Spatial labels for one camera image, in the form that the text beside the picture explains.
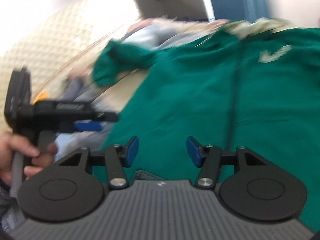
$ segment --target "logo on jacket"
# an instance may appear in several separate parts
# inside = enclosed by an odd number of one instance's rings
[[[281,47],[280,49],[278,49],[274,54],[270,54],[269,51],[264,50],[262,52],[260,52],[260,56],[259,56],[259,63],[268,63],[271,61],[275,61],[277,59],[279,59],[281,56],[283,56],[284,54],[286,54],[289,50],[291,49],[291,45],[286,45]]]

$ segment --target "green jacket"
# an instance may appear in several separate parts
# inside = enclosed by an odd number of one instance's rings
[[[320,229],[320,29],[265,31],[240,41],[221,28],[161,51],[110,41],[93,78],[113,84],[118,72],[136,68],[149,75],[105,143],[139,137],[129,178],[143,169],[194,180],[199,170],[186,152],[188,136],[226,150],[247,146],[303,181],[308,200],[300,219]]]

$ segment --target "green sleeve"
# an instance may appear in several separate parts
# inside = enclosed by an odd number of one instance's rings
[[[110,40],[93,65],[92,78],[102,87],[116,83],[116,75],[122,71],[149,68],[154,64],[156,51],[132,44]]]

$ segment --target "mattress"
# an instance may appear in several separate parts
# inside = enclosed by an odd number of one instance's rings
[[[31,71],[33,99],[42,90],[55,98],[71,69],[93,62],[111,38],[121,38],[138,19],[135,0],[79,0],[23,37],[0,57],[0,129],[6,128],[4,101],[13,69],[26,65]],[[103,97],[120,111],[145,75],[143,71],[133,73]],[[123,84],[130,85],[123,89]]]

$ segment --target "gray ribbed surface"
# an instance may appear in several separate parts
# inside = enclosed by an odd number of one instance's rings
[[[258,225],[227,212],[215,194],[189,181],[136,181],[113,191],[86,218],[49,225],[26,221],[17,240],[307,240],[313,234],[297,220]]]

